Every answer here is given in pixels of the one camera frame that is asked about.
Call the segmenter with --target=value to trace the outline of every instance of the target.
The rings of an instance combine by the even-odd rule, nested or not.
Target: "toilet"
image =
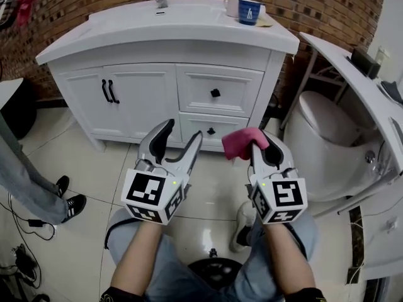
[[[308,200],[330,201],[353,196],[373,184],[377,158],[368,163],[366,154],[377,154],[380,141],[357,144],[362,134],[351,118],[329,99],[303,92],[284,131],[295,167],[307,185]]]

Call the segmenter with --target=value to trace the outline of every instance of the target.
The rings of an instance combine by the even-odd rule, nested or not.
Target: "black cabinet handle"
[[[119,104],[119,103],[120,103],[119,100],[118,100],[118,99],[115,99],[115,95],[113,95],[113,91],[112,91],[113,82],[112,82],[111,80],[109,80],[108,82],[109,82],[109,93],[111,93],[112,100],[113,100],[116,104]]]
[[[107,100],[109,103],[112,103],[112,100],[109,99],[109,97],[108,97],[108,93],[106,93],[105,85],[106,85],[106,80],[103,79],[103,80],[102,80],[102,91],[103,91],[103,94],[105,95],[106,100]]]
[[[210,135],[213,135],[213,134],[215,134],[215,131],[214,131],[213,128],[209,128],[207,133],[210,134]]]
[[[217,97],[221,96],[220,91],[218,89],[216,89],[216,88],[213,89],[212,91],[210,91],[210,93],[214,98],[217,98]]]

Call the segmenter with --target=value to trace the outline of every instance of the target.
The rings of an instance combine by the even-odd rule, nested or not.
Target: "drawer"
[[[216,147],[222,147],[223,136],[245,128],[249,121],[247,118],[196,113],[179,113],[179,119],[183,143],[189,141],[191,136],[200,130],[203,132],[203,145]]]
[[[182,112],[248,118],[263,72],[214,65],[176,65]]]

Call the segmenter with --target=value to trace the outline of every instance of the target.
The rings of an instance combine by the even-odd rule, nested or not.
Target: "pink cloth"
[[[240,157],[244,160],[251,158],[251,142],[256,142],[262,150],[269,146],[269,141],[258,128],[243,128],[222,138],[225,157],[231,160]]]
[[[24,26],[28,23],[31,15],[32,4],[36,0],[16,0],[18,2],[17,25]]]

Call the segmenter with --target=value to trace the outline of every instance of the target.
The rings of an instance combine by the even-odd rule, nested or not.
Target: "sink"
[[[295,54],[299,40],[275,20],[270,28],[242,25],[225,14],[222,0],[169,0],[167,8],[144,1],[98,13],[37,56],[42,65],[67,55],[120,43],[155,40],[210,40],[240,43]]]

